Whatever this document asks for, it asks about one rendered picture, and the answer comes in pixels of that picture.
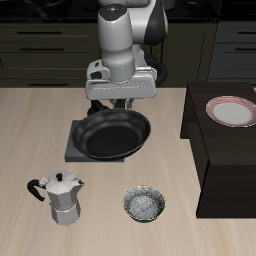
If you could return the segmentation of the dark grey stove plate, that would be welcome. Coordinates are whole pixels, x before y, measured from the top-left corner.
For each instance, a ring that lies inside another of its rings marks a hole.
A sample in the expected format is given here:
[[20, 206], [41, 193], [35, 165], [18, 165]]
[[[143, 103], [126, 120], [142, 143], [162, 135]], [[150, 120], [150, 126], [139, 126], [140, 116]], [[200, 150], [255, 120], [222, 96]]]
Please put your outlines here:
[[72, 132], [78, 123], [79, 120], [73, 120], [71, 123], [64, 159], [66, 162], [94, 162], [94, 159], [83, 155], [73, 146]]

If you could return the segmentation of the white plate with red rim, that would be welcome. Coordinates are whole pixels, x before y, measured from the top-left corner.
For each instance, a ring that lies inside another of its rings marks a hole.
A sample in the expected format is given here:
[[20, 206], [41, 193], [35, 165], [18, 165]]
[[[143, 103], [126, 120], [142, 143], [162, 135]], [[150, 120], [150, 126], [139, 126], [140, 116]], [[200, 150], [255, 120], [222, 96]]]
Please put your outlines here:
[[241, 97], [216, 97], [205, 109], [211, 119], [225, 126], [242, 128], [256, 124], [256, 105]]

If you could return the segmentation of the black frying pan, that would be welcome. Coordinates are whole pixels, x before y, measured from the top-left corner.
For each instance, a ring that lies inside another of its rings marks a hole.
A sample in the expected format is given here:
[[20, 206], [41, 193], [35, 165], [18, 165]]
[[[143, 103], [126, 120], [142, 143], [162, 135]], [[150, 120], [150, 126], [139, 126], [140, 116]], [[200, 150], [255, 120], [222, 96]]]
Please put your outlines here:
[[108, 109], [79, 121], [71, 138], [73, 146], [96, 161], [116, 161], [137, 152], [151, 133], [149, 120], [139, 112]]

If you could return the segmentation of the grey speckled bowl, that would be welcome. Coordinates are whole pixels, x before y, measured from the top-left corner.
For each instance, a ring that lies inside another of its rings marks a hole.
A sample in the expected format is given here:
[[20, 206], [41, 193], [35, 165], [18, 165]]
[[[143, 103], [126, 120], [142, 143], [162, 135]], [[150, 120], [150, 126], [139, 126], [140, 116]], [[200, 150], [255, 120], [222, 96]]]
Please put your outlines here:
[[156, 220], [165, 210], [166, 200], [152, 186], [140, 185], [131, 188], [123, 198], [123, 209], [135, 221], [149, 223]]

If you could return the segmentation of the dark wooden cabinet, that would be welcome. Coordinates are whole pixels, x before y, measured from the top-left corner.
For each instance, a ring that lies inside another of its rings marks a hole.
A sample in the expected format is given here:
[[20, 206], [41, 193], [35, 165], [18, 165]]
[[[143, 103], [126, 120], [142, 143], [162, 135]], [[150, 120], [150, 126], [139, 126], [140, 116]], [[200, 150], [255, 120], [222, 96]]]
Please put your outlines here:
[[248, 82], [189, 82], [180, 137], [190, 141], [201, 193], [198, 218], [256, 218], [256, 124], [231, 128], [212, 120], [206, 104], [237, 96], [256, 104]]

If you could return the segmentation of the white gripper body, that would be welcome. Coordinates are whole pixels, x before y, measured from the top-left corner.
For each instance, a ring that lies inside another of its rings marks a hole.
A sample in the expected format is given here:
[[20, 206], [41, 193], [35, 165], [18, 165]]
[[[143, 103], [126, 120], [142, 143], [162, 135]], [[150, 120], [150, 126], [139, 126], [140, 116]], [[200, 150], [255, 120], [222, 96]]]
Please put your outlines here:
[[156, 95], [157, 71], [152, 67], [137, 67], [133, 77], [121, 82], [111, 81], [106, 67], [97, 74], [102, 77], [88, 75], [87, 78], [86, 97], [89, 100], [152, 98]]

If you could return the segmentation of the silver moka pot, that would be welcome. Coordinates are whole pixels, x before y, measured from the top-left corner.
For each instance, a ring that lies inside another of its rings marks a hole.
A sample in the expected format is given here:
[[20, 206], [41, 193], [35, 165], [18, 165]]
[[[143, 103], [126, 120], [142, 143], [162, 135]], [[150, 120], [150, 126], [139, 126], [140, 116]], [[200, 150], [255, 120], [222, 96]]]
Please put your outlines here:
[[81, 207], [77, 194], [84, 185], [72, 173], [62, 170], [52, 173], [48, 178], [29, 181], [27, 189], [41, 202], [45, 198], [39, 194], [37, 187], [45, 189], [50, 199], [53, 220], [58, 225], [69, 226], [80, 217]]

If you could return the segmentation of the dark kitchen cupboards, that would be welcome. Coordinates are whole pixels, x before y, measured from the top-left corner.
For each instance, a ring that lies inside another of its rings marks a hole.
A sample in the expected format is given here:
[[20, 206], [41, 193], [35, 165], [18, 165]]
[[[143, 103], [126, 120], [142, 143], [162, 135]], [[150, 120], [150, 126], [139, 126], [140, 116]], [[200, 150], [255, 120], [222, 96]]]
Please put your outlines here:
[[[97, 0], [0, 0], [0, 87], [83, 87], [100, 58]], [[164, 87], [207, 80], [218, 14], [210, 0], [177, 0], [169, 31], [144, 45], [168, 71]]]

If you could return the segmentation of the grey drawer unit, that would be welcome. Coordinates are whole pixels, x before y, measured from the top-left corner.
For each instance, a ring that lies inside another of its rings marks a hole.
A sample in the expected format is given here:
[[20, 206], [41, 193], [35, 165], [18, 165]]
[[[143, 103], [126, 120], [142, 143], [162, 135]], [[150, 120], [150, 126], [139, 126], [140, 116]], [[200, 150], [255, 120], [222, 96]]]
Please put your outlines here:
[[250, 82], [256, 87], [256, 21], [218, 23], [208, 81]]

